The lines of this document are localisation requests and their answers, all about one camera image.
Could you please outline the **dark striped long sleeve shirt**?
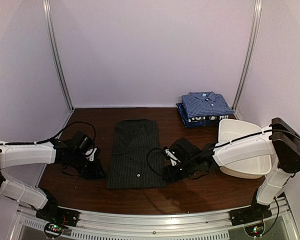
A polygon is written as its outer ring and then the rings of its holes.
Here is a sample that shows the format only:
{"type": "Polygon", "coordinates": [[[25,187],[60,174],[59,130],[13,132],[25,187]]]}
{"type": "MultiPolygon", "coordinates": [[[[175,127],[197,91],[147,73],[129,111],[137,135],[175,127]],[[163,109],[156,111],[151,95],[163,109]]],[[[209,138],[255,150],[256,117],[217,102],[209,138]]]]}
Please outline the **dark striped long sleeve shirt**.
{"type": "Polygon", "coordinates": [[[123,120],[114,125],[108,189],[164,188],[164,160],[154,120],[123,120]]]}

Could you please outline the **dark blue printed shirt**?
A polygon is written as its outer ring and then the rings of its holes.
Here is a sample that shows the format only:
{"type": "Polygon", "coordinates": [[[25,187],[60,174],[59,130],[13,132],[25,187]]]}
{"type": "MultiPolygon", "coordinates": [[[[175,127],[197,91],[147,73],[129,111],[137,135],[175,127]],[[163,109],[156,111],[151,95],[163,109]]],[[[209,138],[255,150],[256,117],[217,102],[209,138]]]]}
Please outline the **dark blue printed shirt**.
{"type": "Polygon", "coordinates": [[[221,120],[234,118],[232,115],[219,115],[219,116],[197,116],[188,118],[184,104],[182,102],[176,104],[178,112],[180,114],[183,125],[186,128],[198,128],[206,126],[217,126],[221,120]]]}

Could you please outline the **blue checked shirt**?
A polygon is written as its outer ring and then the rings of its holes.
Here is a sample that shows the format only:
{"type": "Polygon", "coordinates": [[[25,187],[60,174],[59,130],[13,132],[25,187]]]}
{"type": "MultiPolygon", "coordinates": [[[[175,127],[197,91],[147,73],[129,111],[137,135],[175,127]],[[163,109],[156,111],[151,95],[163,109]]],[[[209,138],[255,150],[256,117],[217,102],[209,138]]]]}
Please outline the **blue checked shirt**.
{"type": "Polygon", "coordinates": [[[190,92],[182,95],[185,112],[188,118],[230,116],[233,110],[229,107],[224,97],[219,93],[210,92],[190,92]]]}

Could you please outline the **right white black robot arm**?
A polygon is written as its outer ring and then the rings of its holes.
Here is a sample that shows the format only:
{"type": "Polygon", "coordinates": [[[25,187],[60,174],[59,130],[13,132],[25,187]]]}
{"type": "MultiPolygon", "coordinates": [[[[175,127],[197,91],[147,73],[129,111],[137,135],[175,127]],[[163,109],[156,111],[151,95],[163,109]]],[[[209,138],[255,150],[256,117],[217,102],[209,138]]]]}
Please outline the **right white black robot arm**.
{"type": "Polygon", "coordinates": [[[236,178],[265,177],[246,210],[251,221],[258,220],[288,179],[300,172],[300,135],[279,117],[264,128],[242,120],[223,119],[219,122],[216,143],[200,149],[179,138],[163,153],[171,161],[162,174],[168,183],[196,172],[208,172],[212,164],[236,178]]]}

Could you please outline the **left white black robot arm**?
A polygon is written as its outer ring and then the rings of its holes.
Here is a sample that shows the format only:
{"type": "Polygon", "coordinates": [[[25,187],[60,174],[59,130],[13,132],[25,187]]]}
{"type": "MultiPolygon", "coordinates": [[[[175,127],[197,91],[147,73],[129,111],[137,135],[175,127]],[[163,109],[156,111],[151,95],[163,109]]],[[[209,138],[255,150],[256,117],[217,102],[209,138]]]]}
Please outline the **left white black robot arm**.
{"type": "Polygon", "coordinates": [[[71,167],[83,179],[104,179],[94,139],[81,131],[66,140],[50,138],[39,142],[0,141],[0,195],[30,205],[51,222],[62,218],[57,200],[47,191],[2,173],[2,169],[29,164],[71,167]]]}

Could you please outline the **left circuit board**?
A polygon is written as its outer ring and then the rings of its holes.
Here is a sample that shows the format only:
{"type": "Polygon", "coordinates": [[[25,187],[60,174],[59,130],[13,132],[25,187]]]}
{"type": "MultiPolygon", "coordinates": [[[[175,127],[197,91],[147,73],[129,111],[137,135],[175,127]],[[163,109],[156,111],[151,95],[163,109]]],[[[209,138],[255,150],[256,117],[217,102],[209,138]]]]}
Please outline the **left circuit board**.
{"type": "Polygon", "coordinates": [[[57,224],[54,224],[54,223],[47,223],[44,228],[43,228],[43,232],[45,233],[45,235],[49,238],[52,238],[52,237],[59,237],[63,234],[65,228],[60,226],[60,225],[57,225],[57,224]]]}

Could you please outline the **circuit board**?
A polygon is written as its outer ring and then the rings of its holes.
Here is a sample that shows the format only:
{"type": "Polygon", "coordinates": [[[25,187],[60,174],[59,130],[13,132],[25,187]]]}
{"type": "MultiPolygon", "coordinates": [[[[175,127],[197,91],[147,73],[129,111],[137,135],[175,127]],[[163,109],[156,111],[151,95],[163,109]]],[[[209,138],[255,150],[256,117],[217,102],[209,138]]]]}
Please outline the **circuit board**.
{"type": "Polygon", "coordinates": [[[54,223],[47,223],[44,228],[43,228],[43,232],[45,233],[45,235],[49,238],[52,238],[52,237],[59,237],[63,234],[65,228],[60,226],[60,225],[57,225],[57,224],[54,224],[54,223]]]}
{"type": "Polygon", "coordinates": [[[247,225],[244,230],[249,237],[257,238],[265,232],[265,225],[262,223],[247,225]]]}

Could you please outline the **white plastic bin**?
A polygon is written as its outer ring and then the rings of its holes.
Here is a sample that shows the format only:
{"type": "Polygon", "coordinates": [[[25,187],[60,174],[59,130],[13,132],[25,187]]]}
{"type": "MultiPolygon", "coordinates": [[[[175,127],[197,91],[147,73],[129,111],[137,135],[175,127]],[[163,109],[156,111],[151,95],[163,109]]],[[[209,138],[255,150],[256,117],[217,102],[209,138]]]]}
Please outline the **white plastic bin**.
{"type": "Polygon", "coordinates": [[[259,127],[250,122],[223,119],[219,123],[218,143],[213,159],[221,172],[242,179],[258,179],[272,169],[275,154],[271,127],[259,127]]]}

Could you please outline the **right circuit board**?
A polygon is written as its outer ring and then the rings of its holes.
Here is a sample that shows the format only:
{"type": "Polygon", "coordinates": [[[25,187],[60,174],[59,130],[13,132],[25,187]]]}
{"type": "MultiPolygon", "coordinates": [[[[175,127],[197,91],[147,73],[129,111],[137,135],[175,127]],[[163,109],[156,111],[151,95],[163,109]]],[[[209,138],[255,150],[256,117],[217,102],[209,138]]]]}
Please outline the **right circuit board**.
{"type": "Polygon", "coordinates": [[[249,237],[257,238],[265,232],[265,225],[262,223],[247,225],[244,230],[249,237]]]}

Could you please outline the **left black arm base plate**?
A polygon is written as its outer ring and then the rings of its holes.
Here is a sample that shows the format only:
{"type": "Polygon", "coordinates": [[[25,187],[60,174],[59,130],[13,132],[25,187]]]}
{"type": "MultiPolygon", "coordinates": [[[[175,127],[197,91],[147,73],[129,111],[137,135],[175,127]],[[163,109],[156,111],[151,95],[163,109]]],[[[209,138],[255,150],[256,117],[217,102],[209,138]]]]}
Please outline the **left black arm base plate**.
{"type": "Polygon", "coordinates": [[[76,227],[79,212],[76,210],[70,210],[62,207],[58,207],[56,211],[48,211],[46,209],[36,209],[36,217],[39,219],[46,220],[48,222],[57,224],[59,226],[76,227]]]}

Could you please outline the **front aluminium rail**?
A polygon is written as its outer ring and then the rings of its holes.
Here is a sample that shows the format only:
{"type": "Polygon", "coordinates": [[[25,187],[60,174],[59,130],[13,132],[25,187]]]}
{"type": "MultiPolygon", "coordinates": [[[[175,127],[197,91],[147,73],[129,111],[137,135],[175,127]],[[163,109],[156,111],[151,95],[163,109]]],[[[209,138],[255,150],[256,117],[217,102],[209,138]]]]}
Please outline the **front aluminium rail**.
{"type": "Polygon", "coordinates": [[[58,240],[253,240],[248,231],[264,224],[262,240],[299,240],[300,234],[285,196],[270,205],[271,217],[233,225],[230,210],[168,215],[112,214],[79,211],[76,226],[58,240]]]}

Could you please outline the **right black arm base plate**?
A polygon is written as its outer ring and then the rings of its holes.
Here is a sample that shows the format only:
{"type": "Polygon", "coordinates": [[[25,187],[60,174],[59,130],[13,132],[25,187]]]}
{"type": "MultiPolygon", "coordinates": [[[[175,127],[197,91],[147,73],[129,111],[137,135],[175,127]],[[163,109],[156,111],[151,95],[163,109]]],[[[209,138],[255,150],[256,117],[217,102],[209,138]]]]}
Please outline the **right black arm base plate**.
{"type": "Polygon", "coordinates": [[[229,212],[232,226],[245,225],[253,222],[261,222],[272,216],[268,206],[248,206],[238,208],[229,212]]]}

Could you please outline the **left aluminium frame post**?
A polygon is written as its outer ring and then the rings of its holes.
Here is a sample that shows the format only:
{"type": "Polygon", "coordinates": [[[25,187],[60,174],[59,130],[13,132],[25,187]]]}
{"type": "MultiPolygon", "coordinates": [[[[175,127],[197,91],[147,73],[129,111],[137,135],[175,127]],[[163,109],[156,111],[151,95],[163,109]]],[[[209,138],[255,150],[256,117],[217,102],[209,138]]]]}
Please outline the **left aluminium frame post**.
{"type": "Polygon", "coordinates": [[[43,5],[43,13],[44,13],[45,21],[46,21],[48,39],[49,39],[51,52],[52,52],[52,58],[53,58],[53,62],[55,65],[55,70],[57,73],[61,91],[62,91],[63,97],[65,99],[68,110],[73,111],[74,106],[73,106],[70,92],[69,92],[69,89],[68,89],[68,86],[66,83],[66,79],[65,79],[65,75],[64,75],[64,71],[63,71],[63,67],[62,67],[62,62],[61,62],[60,54],[59,54],[59,50],[58,50],[58,44],[57,44],[56,34],[55,34],[55,30],[54,30],[53,17],[52,17],[52,11],[51,11],[51,3],[49,0],[43,0],[42,5],[43,5]]]}

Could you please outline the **aluminium frame post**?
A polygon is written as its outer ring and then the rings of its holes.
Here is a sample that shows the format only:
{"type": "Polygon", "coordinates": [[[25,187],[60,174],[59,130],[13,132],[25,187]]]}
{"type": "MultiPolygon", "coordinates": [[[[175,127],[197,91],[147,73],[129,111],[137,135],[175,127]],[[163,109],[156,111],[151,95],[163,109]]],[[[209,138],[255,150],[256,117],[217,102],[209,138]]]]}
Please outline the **aluminium frame post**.
{"type": "Polygon", "coordinates": [[[256,46],[256,41],[260,29],[260,23],[261,23],[261,17],[262,17],[262,0],[255,0],[254,1],[254,7],[252,12],[252,20],[251,20],[251,27],[250,27],[250,33],[248,38],[248,44],[246,49],[246,54],[243,62],[243,67],[239,79],[239,84],[237,87],[237,91],[235,94],[235,98],[233,101],[232,109],[236,115],[236,118],[239,119],[239,103],[242,98],[242,94],[244,92],[244,87],[246,80],[248,78],[249,69],[251,66],[252,58],[254,49],[256,46]]]}
{"type": "Polygon", "coordinates": [[[55,70],[57,73],[61,91],[62,91],[63,97],[65,99],[68,110],[73,111],[74,106],[73,106],[70,92],[69,92],[69,89],[68,89],[68,86],[66,83],[66,79],[65,79],[65,75],[64,75],[64,71],[63,71],[63,67],[62,67],[62,62],[61,62],[60,54],[59,54],[59,50],[58,50],[58,44],[57,44],[56,34],[55,34],[55,30],[54,30],[53,17],[52,17],[52,11],[51,11],[51,3],[49,0],[43,0],[42,5],[43,5],[43,13],[44,13],[45,21],[46,21],[48,39],[49,39],[51,52],[52,52],[52,58],[53,58],[53,62],[55,65],[55,70]]]}

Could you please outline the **right aluminium frame post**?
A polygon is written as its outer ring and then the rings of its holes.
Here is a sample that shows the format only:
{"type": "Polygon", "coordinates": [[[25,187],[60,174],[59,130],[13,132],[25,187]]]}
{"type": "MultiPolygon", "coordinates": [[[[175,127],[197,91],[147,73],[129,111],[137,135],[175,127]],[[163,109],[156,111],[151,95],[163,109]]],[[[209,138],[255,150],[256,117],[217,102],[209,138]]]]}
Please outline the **right aluminium frame post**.
{"type": "Polygon", "coordinates": [[[237,91],[235,94],[235,98],[233,101],[232,109],[236,115],[236,118],[239,119],[239,103],[242,98],[242,94],[244,92],[244,87],[246,80],[248,78],[249,69],[251,66],[252,58],[254,49],[256,46],[256,41],[260,29],[260,23],[261,23],[261,17],[262,17],[262,0],[255,0],[254,1],[254,7],[252,12],[252,20],[251,20],[251,27],[250,27],[250,33],[248,38],[248,44],[246,49],[246,54],[243,62],[243,67],[239,79],[239,84],[237,87],[237,91]]]}

